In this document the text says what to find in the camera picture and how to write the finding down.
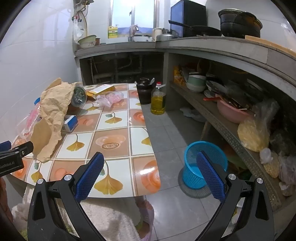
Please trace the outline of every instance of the metal screw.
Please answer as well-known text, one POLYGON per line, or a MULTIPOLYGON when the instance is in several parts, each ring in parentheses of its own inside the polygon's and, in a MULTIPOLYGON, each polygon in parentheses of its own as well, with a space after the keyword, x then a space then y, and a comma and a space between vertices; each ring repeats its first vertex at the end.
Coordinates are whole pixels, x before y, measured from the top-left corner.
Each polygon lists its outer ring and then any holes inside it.
POLYGON ((38 179, 37 183, 38 183, 38 184, 43 183, 43 178, 38 179))
POLYGON ((228 177, 230 180, 235 180, 237 178, 234 174, 229 174, 228 177))
POLYGON ((71 178, 72 178, 72 175, 68 174, 64 177, 64 180, 69 181, 69 180, 71 180, 71 178))
POLYGON ((260 183, 260 184, 262 184, 263 183, 262 178, 257 178, 257 182, 260 183))

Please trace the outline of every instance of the ginkgo leaf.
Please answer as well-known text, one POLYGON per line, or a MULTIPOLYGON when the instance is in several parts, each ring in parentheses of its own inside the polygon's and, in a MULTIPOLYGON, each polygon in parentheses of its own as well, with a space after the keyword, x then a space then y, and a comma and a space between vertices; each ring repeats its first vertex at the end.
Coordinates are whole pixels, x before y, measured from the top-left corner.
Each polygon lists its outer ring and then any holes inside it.
POLYGON ((75 141, 72 145, 67 147, 67 150, 76 151, 76 150, 79 150, 82 147, 84 147, 84 143, 79 142, 79 141, 75 141))
POLYGON ((96 109, 98 109, 98 108, 99 108, 98 106, 92 106, 92 107, 89 107, 89 108, 86 109, 86 110, 90 111, 90 110, 96 110, 96 109))
POLYGON ((123 188, 123 185, 120 181, 111 178, 108 173, 104 179, 94 185, 94 188, 105 195, 109 193, 113 195, 120 191, 123 188))
POLYGON ((43 178, 43 176, 40 173, 40 171, 37 171, 31 175, 31 178, 32 178, 33 182, 37 182, 37 180, 40 178, 43 178))
POLYGON ((100 172, 99 175, 100 175, 100 176, 104 176, 104 175, 105 175, 105 170, 104 170, 104 168, 101 170, 101 172, 100 172))
POLYGON ((151 142, 150 142, 150 138, 149 137, 147 137, 144 140, 142 140, 141 143, 142 144, 145 144, 145 145, 151 146, 151 142))
POLYGON ((121 118, 114 116, 111 119, 106 120, 105 122, 109 123, 109 124, 113 124, 113 123, 117 123, 117 122, 120 122, 120 121, 122 121, 121 118))
POLYGON ((35 163, 34 163, 34 168, 35 168, 36 170, 38 170, 38 168, 39 168, 39 162, 35 162, 35 163))

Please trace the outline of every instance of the fluffy fabric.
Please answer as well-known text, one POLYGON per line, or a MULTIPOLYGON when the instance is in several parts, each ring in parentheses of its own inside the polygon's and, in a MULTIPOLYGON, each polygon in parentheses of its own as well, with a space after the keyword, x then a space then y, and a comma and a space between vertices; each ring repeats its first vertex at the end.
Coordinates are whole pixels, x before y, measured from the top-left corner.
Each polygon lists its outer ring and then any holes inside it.
MULTIPOLYGON (((13 223, 20 232, 24 229, 27 230, 29 206, 33 190, 34 187, 28 184, 23 203, 12 209, 13 223)), ((69 225, 73 233, 77 235, 60 199, 58 199, 57 204, 66 226, 69 225)), ((140 241, 133 221, 138 224, 141 220, 141 215, 133 197, 88 198, 80 204, 91 222, 107 241, 140 241)))

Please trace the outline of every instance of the shelf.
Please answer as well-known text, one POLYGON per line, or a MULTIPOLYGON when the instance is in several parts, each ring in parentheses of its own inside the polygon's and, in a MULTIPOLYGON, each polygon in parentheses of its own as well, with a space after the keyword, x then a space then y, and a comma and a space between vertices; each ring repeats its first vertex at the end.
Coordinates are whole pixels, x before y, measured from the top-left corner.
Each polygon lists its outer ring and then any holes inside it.
POLYGON ((260 163, 259 153, 244 148, 237 134, 238 124, 234 124, 224 118, 218 111, 217 104, 211 101, 203 101, 203 93, 194 93, 186 86, 179 86, 170 82, 170 87, 187 100, 232 146, 234 151, 246 164, 255 177, 261 177, 266 185, 273 211, 279 209, 285 197, 279 188, 279 179, 270 177, 260 163))

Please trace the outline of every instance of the cooking oil bottle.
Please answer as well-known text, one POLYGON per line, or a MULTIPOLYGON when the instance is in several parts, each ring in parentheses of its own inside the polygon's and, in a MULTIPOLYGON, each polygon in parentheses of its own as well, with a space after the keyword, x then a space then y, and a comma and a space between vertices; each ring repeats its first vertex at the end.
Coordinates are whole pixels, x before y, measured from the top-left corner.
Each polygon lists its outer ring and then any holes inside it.
POLYGON ((161 91, 161 82, 156 83, 156 87, 151 94, 151 108, 150 111, 155 115, 162 115, 165 112, 165 93, 161 91))

